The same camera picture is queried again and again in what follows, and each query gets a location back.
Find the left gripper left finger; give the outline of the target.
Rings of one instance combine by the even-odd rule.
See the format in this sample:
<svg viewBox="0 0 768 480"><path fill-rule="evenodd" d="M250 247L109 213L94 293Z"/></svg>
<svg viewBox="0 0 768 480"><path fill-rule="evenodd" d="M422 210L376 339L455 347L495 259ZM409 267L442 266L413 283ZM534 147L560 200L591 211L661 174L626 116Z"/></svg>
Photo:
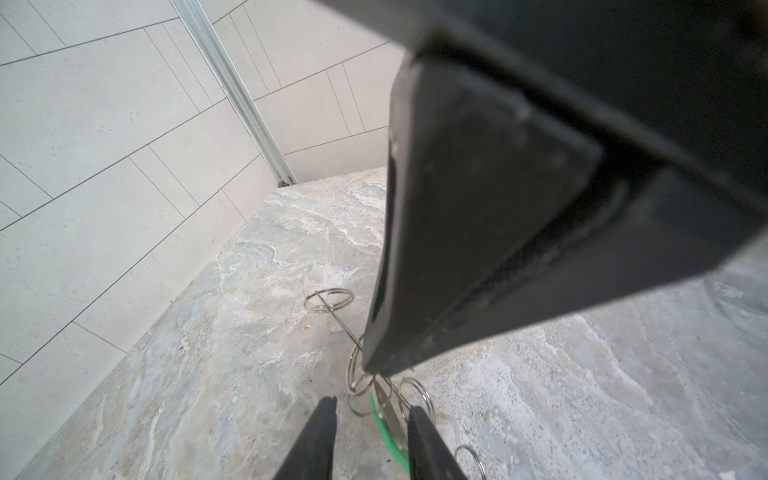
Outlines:
<svg viewBox="0 0 768 480"><path fill-rule="evenodd" d="M291 447L274 480L328 480L333 475L337 398L323 397Z"/></svg>

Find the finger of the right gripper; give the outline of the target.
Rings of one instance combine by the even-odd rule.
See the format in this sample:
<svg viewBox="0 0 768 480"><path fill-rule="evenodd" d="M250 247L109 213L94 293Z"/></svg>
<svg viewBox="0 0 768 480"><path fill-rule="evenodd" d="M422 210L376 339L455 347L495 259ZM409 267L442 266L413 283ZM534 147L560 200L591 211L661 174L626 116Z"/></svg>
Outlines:
<svg viewBox="0 0 768 480"><path fill-rule="evenodd" d="M752 240L766 212L675 170L593 186L488 279L510 331L707 272Z"/></svg>
<svg viewBox="0 0 768 480"><path fill-rule="evenodd" d="M363 367L393 375L510 331L495 271L569 207L601 144L518 90L412 56L390 102L385 235Z"/></svg>

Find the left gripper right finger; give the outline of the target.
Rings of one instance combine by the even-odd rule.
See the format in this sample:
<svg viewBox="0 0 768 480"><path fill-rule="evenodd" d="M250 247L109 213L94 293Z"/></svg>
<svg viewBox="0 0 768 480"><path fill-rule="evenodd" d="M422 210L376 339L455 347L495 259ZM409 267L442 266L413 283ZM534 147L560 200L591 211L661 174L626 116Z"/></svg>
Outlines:
<svg viewBox="0 0 768 480"><path fill-rule="evenodd" d="M410 409L407 438L411 480L467 479L428 414L420 406Z"/></svg>

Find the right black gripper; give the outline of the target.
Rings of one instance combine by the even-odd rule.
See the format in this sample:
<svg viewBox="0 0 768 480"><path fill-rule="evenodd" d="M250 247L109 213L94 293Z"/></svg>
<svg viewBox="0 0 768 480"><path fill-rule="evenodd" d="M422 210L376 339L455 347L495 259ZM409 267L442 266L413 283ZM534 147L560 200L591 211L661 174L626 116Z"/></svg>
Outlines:
<svg viewBox="0 0 768 480"><path fill-rule="evenodd" d="M414 51L445 45L767 209L763 1L335 1Z"/></svg>

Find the green plastic key tag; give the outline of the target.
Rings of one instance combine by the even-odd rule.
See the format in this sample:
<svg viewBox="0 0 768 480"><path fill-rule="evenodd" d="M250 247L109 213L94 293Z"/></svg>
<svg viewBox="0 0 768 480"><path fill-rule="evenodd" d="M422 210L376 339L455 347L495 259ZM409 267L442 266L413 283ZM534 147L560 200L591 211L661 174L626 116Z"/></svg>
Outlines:
<svg viewBox="0 0 768 480"><path fill-rule="evenodd" d="M374 396L370 394L368 398L369 398L369 404L371 406L371 414L374 418L378 433L380 435L380 438L385 448L388 450L394 462L402 468L402 470L405 472L407 476L410 476L410 461L408 458L407 450L399 448L395 444L389 430L387 429L387 427L383 422L382 416L379 414L377 410Z"/></svg>

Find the metal key holder plate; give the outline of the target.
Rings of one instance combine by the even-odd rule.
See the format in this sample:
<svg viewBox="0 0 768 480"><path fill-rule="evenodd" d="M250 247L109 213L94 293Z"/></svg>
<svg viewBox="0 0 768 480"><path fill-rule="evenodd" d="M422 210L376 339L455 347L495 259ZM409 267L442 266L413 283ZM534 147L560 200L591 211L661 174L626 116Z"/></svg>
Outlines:
<svg viewBox="0 0 768 480"><path fill-rule="evenodd" d="M360 418L370 416L374 420L368 398L372 394L377 410L395 444L407 450L406 430L411 403L406 399L402 389L406 386L412 387L421 396L431 418L434 417L434 402L424 385L413 377L403 377L393 381L389 377L373 375L361 370L364 335L355 335L337 314L338 310L351 305L354 299L354 293L349 289L328 288L308 295L304 299L304 307L310 312L329 314L352 341L353 347L348 356L345 373L347 405L352 413Z"/></svg>

